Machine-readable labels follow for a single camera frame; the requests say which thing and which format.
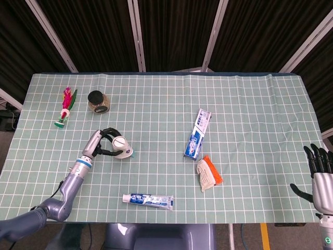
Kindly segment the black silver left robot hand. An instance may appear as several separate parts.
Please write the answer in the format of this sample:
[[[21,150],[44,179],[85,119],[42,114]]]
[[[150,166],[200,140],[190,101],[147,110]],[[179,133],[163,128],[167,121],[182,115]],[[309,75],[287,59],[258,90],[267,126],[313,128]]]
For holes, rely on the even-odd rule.
[[[103,138],[108,139],[111,143],[117,137],[121,136],[121,133],[114,128],[107,128],[104,130],[97,130],[88,141],[87,145],[83,149],[82,154],[94,159],[97,155],[106,155],[106,156],[118,156],[123,153],[123,150],[108,151],[101,148],[100,141]]]

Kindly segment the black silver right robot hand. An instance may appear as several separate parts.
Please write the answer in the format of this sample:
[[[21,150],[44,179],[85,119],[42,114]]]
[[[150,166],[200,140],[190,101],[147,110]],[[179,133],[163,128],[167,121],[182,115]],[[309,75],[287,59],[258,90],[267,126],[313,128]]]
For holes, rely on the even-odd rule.
[[[301,191],[295,184],[290,187],[293,192],[312,203],[315,209],[323,215],[332,215],[332,152],[325,151],[315,144],[303,149],[308,158],[312,181],[312,194]]]

